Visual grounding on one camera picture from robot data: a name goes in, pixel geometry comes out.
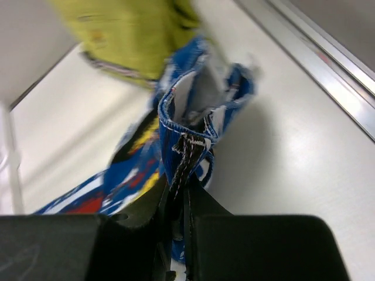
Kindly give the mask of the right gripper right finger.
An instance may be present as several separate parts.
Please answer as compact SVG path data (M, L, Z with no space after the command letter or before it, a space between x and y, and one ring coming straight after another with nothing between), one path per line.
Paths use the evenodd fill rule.
M311 215L233 215L184 191L187 280L349 280L328 225Z

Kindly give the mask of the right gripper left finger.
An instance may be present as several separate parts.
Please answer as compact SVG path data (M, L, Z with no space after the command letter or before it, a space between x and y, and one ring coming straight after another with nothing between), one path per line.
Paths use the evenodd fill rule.
M167 280L171 231L165 177L111 217L1 217L2 280Z

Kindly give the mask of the blue white red patterned trousers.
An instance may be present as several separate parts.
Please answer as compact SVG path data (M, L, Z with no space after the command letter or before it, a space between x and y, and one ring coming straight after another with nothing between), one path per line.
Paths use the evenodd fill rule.
M122 137L108 167L37 214L114 215L166 176L175 220L172 258L184 263L180 219L183 186L192 175L202 187L209 185L215 144L254 96L248 68L234 63L228 75L219 77L212 61L210 45L203 37L192 39L171 55L149 108Z

